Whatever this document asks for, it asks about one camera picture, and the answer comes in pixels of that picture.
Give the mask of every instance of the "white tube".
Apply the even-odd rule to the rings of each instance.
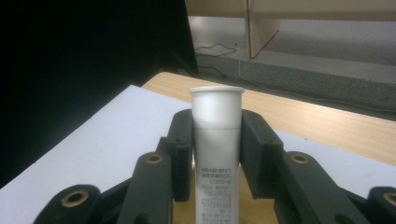
[[[244,89],[190,90],[196,224],[238,223],[239,146]]]

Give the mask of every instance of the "brass insert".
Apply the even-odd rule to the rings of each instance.
[[[293,155],[291,155],[291,159],[297,163],[300,163],[300,164],[309,163],[309,159],[302,154],[293,154]]]
[[[162,160],[163,160],[163,157],[162,157],[162,156],[160,156],[160,155],[158,155],[158,154],[154,154],[154,155],[149,156],[149,157],[146,159],[146,162],[147,162],[147,163],[154,164],[154,163],[158,163],[158,162],[160,162],[160,161],[162,161]]]
[[[75,207],[84,203],[89,196],[90,193],[87,190],[78,189],[64,196],[62,198],[62,205],[64,207]]]

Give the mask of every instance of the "gray floor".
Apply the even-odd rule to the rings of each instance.
[[[396,22],[284,20],[252,59],[244,19],[190,25],[203,79],[396,120]]]

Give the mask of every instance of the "cable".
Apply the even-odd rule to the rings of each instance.
[[[224,47],[224,48],[226,48],[226,49],[230,49],[231,51],[229,51],[229,52],[225,52],[225,53],[221,53],[221,54],[218,54],[218,55],[211,55],[211,54],[197,54],[197,50],[199,50],[199,49],[213,49],[215,46],[222,46],[222,47]],[[210,47],[199,47],[199,48],[196,48],[195,50],[195,56],[197,56],[197,57],[200,57],[200,56],[209,56],[209,57],[220,57],[220,56],[224,56],[224,55],[227,55],[227,54],[231,54],[231,53],[234,53],[234,52],[236,52],[236,49],[234,49],[234,48],[230,48],[230,47],[227,47],[227,46],[224,46],[224,45],[222,45],[222,44],[220,44],[220,43],[217,43],[217,44],[214,44],[214,45],[212,45],[212,46],[210,46]]]

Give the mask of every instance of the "tube cap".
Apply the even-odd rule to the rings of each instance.
[[[190,89],[193,127],[198,129],[238,129],[242,119],[239,87],[217,86]]]

